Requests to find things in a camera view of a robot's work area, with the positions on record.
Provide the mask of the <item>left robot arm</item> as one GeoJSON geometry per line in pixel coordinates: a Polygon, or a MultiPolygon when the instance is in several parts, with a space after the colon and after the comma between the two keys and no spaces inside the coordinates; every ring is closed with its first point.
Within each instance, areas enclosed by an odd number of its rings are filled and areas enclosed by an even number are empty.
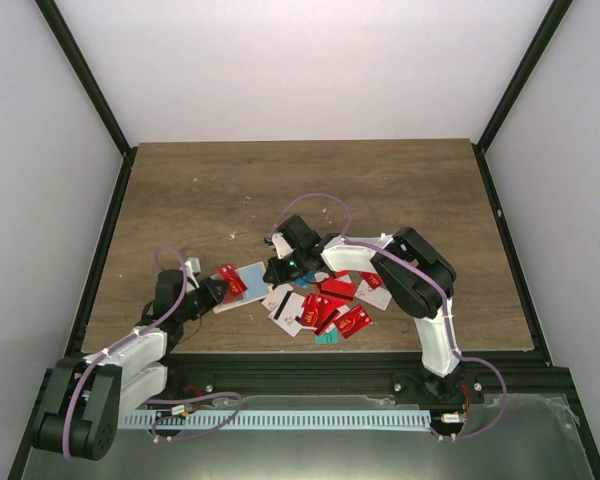
{"type": "Polygon", "coordinates": [[[229,292],[230,282],[219,276],[160,272],[154,299],[127,335],[96,353],[56,363],[33,420],[32,446],[96,461],[110,449],[120,419],[153,397],[176,402],[185,381],[162,359],[181,340],[184,324],[221,305],[229,292]]]}

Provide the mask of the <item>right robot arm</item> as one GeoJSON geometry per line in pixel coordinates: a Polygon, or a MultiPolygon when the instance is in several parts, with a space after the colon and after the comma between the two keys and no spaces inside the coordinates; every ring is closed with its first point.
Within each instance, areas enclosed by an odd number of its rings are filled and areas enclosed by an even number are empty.
{"type": "Polygon", "coordinates": [[[319,270],[379,276],[398,307],[415,321],[427,396],[445,403],[459,392],[461,351],[452,319],[456,272],[415,229],[403,227],[377,237],[321,236],[293,215],[264,242],[275,252],[263,277],[273,286],[319,270]]]}

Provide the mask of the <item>beige leather card holder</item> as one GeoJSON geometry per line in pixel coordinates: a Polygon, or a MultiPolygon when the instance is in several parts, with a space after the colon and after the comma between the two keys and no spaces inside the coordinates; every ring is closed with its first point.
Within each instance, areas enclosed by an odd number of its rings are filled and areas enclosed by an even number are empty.
{"type": "Polygon", "coordinates": [[[212,278],[227,281],[229,289],[224,300],[213,309],[213,312],[219,314],[263,300],[272,292],[271,285],[264,281],[264,274],[265,265],[263,262],[239,268],[231,264],[218,267],[212,278]]]}

